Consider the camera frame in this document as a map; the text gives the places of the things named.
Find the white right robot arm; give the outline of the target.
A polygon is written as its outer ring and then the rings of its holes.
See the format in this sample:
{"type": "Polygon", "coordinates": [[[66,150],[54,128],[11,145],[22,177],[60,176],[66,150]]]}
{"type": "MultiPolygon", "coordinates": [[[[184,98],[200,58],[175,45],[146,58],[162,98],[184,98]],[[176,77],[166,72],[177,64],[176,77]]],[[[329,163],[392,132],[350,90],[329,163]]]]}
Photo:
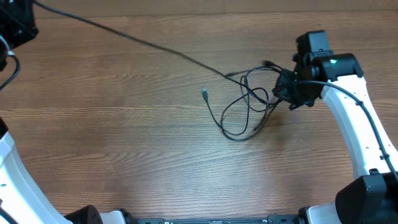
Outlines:
{"type": "Polygon", "coordinates": [[[345,140],[354,181],[333,202],[301,208],[292,223],[397,223],[397,150],[373,107],[359,62],[351,53],[335,54],[323,30],[299,36],[296,46],[294,70],[282,72],[272,92],[290,110],[323,100],[345,140]]]}

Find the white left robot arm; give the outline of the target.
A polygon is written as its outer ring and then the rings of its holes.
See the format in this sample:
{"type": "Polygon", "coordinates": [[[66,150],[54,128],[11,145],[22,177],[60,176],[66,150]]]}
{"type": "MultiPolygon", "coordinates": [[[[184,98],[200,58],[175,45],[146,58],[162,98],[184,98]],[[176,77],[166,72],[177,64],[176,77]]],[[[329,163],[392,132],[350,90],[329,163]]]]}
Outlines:
{"type": "MultiPolygon", "coordinates": [[[[1,81],[4,89],[21,71],[14,49],[36,38],[35,1],[1,1],[1,68],[15,62],[11,76],[1,81]]],[[[136,223],[125,209],[100,213],[94,206],[62,215],[49,202],[28,173],[9,128],[1,123],[1,223],[136,223]]]]}

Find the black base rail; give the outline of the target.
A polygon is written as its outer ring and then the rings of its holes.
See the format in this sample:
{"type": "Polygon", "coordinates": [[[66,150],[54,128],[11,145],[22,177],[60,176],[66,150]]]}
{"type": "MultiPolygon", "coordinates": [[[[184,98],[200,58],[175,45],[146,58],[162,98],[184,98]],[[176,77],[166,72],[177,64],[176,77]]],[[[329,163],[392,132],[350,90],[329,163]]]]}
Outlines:
{"type": "Polygon", "coordinates": [[[305,224],[298,215],[268,215],[254,218],[137,218],[138,224],[305,224]]]}

